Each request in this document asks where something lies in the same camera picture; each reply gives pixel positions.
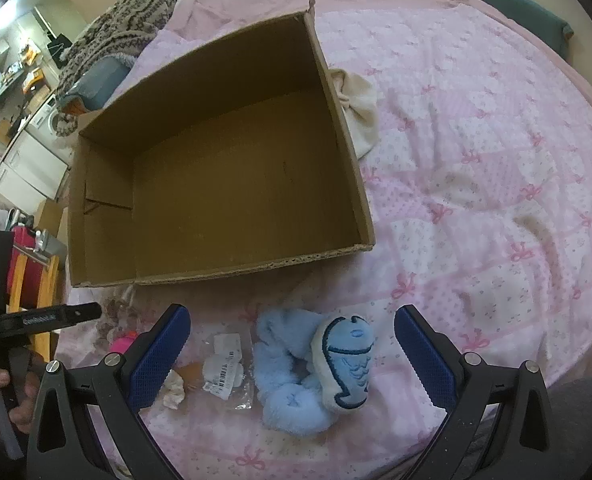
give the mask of teal cushion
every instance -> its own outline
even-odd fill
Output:
[[[567,41],[574,35],[574,31],[565,20],[532,0],[483,1],[538,36],[560,57],[567,59]]]

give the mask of gray pants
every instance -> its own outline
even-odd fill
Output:
[[[560,437],[561,480],[592,479],[592,377],[573,381],[549,390],[553,422]],[[455,479],[471,474],[478,455],[485,447],[493,418],[481,422],[468,454],[462,461]],[[380,480],[403,478],[409,461],[378,477]]]

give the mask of clear plastic package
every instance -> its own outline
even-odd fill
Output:
[[[185,389],[218,397],[226,410],[250,409],[255,393],[249,327],[228,325],[207,338],[202,350],[200,361],[176,370],[185,381]]]

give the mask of cardboard box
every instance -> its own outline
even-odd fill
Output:
[[[311,10],[177,59],[79,141],[68,212],[74,286],[201,280],[374,245]]]
[[[62,218],[62,206],[55,200],[45,198],[33,216],[34,229],[46,229],[51,235],[58,235],[60,229],[60,219]]]

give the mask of white cabinet door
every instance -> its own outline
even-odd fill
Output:
[[[40,202],[45,200],[42,193],[27,184],[6,164],[0,165],[0,194],[27,215],[35,214]]]
[[[27,132],[18,135],[4,161],[38,191],[55,200],[66,163]]]

